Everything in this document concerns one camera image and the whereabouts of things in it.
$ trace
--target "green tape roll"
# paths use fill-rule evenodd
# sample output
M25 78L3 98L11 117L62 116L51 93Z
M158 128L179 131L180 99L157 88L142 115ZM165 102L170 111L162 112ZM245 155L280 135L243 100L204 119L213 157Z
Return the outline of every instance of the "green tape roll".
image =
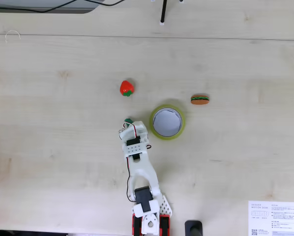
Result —
M172 140L183 132L185 118L179 108L165 104L153 110L149 124L156 137L163 140Z

